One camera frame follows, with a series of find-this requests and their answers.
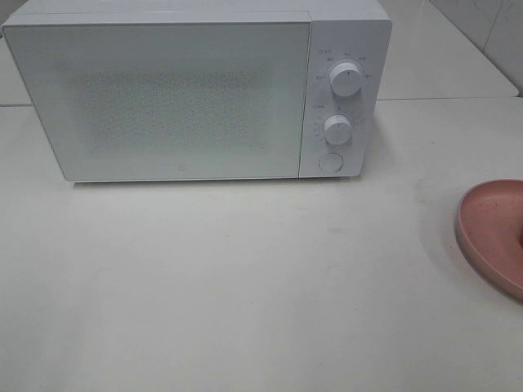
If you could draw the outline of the round white door button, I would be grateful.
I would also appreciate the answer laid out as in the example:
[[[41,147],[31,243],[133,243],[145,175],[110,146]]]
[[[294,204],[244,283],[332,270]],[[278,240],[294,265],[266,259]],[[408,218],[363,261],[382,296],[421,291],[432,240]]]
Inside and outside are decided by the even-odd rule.
[[[320,157],[318,162],[319,168],[328,173],[336,173],[342,169],[343,156],[336,153],[327,153]]]

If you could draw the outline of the pink round plate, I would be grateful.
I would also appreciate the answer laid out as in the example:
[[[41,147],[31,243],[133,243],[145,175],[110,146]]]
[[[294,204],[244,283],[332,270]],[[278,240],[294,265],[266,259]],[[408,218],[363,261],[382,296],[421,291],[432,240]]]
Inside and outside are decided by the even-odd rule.
[[[454,222],[462,254],[487,282],[522,300],[522,181],[492,180],[470,188]]]

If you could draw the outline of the white microwave door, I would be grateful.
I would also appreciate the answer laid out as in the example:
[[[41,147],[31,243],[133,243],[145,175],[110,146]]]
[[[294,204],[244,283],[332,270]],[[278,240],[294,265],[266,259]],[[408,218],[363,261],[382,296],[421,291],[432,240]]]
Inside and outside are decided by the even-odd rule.
[[[5,37],[66,180],[298,173],[310,26],[16,26]]]

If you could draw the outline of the lower white timer knob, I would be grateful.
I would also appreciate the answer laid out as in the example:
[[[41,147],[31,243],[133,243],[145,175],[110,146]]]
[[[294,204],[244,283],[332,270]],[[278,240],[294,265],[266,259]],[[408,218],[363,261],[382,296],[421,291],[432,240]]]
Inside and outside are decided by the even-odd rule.
[[[344,145],[352,137],[351,121],[343,115],[334,115],[323,123],[325,141],[330,145]]]

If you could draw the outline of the upper white power knob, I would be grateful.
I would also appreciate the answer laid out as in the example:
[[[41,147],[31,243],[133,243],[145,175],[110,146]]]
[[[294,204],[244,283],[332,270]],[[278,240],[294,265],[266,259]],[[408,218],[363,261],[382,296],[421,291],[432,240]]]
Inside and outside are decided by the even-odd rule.
[[[335,64],[329,71],[329,84],[336,96],[349,97],[362,87],[364,72],[361,65],[352,59]]]

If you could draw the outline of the white microwave oven body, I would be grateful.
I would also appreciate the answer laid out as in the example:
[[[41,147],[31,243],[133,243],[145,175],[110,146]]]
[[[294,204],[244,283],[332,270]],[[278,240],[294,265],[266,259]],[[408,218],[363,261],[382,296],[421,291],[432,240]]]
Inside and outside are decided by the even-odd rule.
[[[292,177],[208,180],[358,176],[364,162],[392,28],[391,20],[379,2],[29,1],[7,18],[2,34],[6,39],[6,28],[16,26],[278,23],[307,23],[310,26],[298,173]],[[356,60],[361,65],[364,79],[356,94],[340,97],[331,90],[329,71],[346,59]],[[324,139],[323,123],[334,115],[347,117],[353,126],[352,137],[344,145],[330,145]],[[327,153],[343,156],[339,172],[328,173],[319,168],[320,157]]]

